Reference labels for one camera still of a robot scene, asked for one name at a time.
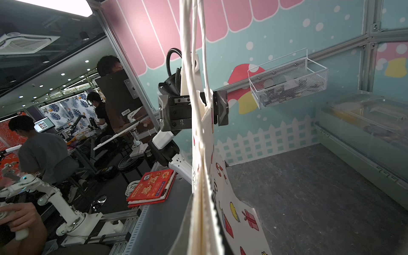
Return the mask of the paper bag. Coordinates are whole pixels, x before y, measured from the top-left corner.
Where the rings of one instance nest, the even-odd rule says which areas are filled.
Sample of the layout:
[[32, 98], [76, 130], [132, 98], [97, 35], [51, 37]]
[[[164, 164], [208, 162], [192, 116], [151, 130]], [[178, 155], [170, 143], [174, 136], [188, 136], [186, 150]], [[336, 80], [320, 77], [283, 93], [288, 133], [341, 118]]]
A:
[[204, 35], [203, 1], [180, 2], [181, 94], [192, 107], [192, 197], [172, 255], [269, 255], [256, 211], [241, 202], [214, 146], [214, 93], [207, 58], [196, 55], [197, 33]]

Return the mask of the small white robot arm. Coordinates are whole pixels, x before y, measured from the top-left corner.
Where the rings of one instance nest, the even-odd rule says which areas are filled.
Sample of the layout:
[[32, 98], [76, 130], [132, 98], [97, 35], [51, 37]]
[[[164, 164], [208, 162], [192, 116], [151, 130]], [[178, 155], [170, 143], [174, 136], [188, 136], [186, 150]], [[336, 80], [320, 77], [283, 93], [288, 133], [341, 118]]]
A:
[[1, 189], [1, 206], [6, 206], [7, 199], [24, 192], [39, 191], [43, 196], [38, 204], [43, 206], [47, 203], [53, 205], [64, 222], [56, 230], [60, 237], [66, 236], [61, 246], [68, 247], [87, 243], [114, 243], [125, 239], [128, 234], [124, 232], [124, 224], [120, 220], [97, 212], [106, 201], [106, 196], [101, 196], [91, 203], [90, 213], [73, 209], [63, 198], [61, 191], [34, 175], [26, 174], [18, 176], [12, 169], [14, 163], [5, 164], [1, 174], [14, 181], [14, 184]]

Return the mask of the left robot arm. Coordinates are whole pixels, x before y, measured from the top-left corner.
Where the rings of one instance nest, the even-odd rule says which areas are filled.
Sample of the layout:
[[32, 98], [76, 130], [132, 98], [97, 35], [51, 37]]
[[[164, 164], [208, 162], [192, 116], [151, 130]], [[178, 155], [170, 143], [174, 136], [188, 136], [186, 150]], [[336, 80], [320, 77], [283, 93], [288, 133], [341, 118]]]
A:
[[[181, 95], [182, 68], [178, 68], [174, 74], [171, 71], [170, 58], [173, 53], [182, 57], [181, 51], [177, 48], [171, 48], [167, 53], [166, 68], [169, 77], [158, 85], [159, 91], [163, 94], [158, 100], [160, 131], [149, 142], [149, 146], [162, 166], [174, 170], [194, 188], [192, 166], [182, 157], [179, 147], [173, 141], [181, 130], [192, 128], [190, 97]], [[212, 110], [212, 132], [214, 132], [214, 124], [228, 125], [227, 91], [213, 92]]]

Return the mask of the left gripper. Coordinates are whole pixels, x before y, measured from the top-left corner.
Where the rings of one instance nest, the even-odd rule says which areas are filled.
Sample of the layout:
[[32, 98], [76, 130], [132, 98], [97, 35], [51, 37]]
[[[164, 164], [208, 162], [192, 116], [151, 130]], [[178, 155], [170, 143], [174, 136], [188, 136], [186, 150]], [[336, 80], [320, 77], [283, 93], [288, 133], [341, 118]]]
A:
[[[197, 127], [197, 120], [192, 117], [189, 96], [160, 95], [159, 124], [162, 132], [175, 132]], [[228, 125], [229, 105], [227, 91], [215, 91], [213, 94], [214, 124]]]

